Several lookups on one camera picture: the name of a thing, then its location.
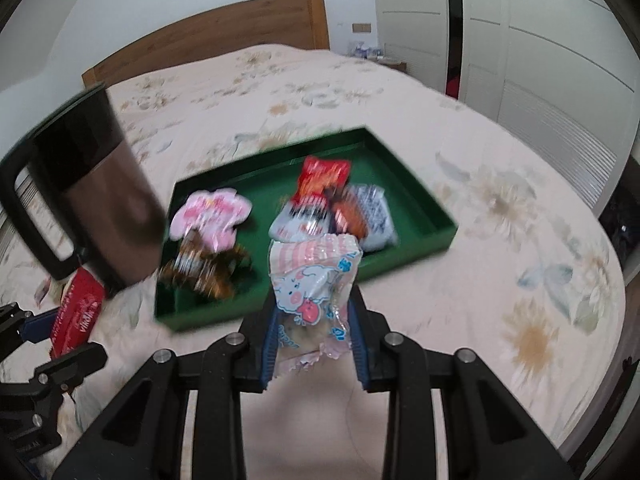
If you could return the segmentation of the red long snack packet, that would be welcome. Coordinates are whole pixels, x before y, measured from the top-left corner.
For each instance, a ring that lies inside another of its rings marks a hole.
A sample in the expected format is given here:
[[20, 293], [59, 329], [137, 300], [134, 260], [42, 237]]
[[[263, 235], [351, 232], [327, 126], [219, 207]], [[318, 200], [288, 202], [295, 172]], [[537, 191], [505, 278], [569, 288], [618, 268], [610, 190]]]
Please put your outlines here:
[[85, 268], [70, 280], [51, 330], [50, 357], [64, 356], [89, 340], [105, 299], [103, 285]]

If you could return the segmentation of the brown gold oat snack packet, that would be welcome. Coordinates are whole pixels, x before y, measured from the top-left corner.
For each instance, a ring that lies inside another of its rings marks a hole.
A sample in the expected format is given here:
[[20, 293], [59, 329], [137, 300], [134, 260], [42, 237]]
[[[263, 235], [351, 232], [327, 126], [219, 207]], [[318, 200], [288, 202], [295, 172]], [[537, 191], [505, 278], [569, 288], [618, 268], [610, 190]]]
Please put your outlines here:
[[251, 267], [250, 253], [240, 244], [212, 252], [200, 232], [191, 230], [181, 240], [176, 258], [160, 268], [158, 280], [209, 299], [226, 300], [234, 296], [234, 280]]

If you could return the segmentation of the pink cartoon character snack packet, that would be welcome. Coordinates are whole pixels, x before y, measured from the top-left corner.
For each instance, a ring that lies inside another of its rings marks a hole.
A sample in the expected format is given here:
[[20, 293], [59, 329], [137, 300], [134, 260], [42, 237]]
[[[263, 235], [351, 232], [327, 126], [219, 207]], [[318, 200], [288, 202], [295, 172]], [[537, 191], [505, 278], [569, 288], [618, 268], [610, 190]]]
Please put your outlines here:
[[234, 247], [235, 227], [250, 216], [252, 208], [234, 188], [196, 191], [171, 218], [169, 238], [181, 240], [195, 231], [210, 252], [225, 252]]

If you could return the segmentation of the clear pink cartoon candy packet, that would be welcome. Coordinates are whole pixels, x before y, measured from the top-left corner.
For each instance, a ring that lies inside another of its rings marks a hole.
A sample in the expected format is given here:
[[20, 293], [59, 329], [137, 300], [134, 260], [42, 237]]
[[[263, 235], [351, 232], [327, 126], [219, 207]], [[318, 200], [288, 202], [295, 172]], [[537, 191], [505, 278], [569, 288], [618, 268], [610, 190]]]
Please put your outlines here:
[[350, 234], [270, 245], [269, 275], [279, 310], [274, 374], [349, 352], [348, 300], [361, 258], [358, 240]]

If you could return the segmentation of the red spicy strip snack packet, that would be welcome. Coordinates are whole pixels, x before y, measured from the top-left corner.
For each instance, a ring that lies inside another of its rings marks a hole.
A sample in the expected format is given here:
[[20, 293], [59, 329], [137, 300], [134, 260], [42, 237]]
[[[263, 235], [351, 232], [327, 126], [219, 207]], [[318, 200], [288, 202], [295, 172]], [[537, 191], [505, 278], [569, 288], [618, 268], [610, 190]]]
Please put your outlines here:
[[346, 159], [307, 156], [293, 196], [285, 203], [269, 228], [269, 236], [282, 243], [312, 240], [330, 232], [328, 193], [348, 181], [352, 163]]

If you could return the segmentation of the brown black electric kettle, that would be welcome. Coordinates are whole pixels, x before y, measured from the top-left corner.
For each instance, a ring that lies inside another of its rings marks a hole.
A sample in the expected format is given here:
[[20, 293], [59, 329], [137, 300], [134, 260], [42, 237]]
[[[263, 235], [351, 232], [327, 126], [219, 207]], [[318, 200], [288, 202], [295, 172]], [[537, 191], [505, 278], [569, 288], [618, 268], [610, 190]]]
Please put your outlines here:
[[[58, 258], [16, 190], [28, 171], [73, 245]], [[112, 294], [160, 263], [166, 212], [125, 138], [104, 84], [84, 90], [19, 140], [1, 161], [1, 206], [56, 280], [88, 266]]]

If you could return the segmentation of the green shallow tray box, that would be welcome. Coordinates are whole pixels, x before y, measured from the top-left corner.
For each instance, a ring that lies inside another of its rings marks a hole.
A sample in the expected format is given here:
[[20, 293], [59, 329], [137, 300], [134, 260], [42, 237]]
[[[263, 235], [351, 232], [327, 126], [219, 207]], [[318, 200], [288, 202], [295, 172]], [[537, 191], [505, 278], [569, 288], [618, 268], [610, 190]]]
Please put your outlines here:
[[272, 276], [285, 311], [320, 316], [312, 278], [368, 280], [447, 249], [457, 226], [366, 128], [248, 156], [176, 183], [154, 316], [172, 330], [262, 307]]

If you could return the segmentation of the white wardrobe doors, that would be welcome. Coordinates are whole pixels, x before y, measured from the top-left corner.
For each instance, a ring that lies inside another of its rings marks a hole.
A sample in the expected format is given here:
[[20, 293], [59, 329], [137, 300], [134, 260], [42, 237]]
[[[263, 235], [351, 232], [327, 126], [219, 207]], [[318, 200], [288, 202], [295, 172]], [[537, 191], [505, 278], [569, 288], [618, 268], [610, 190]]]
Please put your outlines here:
[[600, 214], [639, 129], [639, 59], [604, 0], [375, 0], [383, 51], [532, 148]]

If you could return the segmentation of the wooden nightstand with items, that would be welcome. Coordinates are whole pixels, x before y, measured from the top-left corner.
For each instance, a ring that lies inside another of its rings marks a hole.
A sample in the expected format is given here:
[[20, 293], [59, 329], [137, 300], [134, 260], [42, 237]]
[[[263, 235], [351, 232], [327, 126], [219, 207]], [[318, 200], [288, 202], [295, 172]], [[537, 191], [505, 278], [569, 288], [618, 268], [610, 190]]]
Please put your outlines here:
[[406, 62], [386, 55], [381, 48], [368, 47], [363, 41], [351, 41], [347, 47], [347, 54], [353, 58], [361, 58], [404, 74], [408, 73]]

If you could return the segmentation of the wooden headboard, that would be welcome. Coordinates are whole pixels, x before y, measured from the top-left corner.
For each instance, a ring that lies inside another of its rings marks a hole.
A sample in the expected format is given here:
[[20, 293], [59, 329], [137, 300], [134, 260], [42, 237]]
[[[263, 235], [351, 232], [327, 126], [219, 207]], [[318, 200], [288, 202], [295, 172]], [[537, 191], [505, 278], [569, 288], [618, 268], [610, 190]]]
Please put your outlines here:
[[330, 47], [324, 0], [247, 0], [183, 18], [127, 44], [81, 75], [87, 88], [260, 44]]

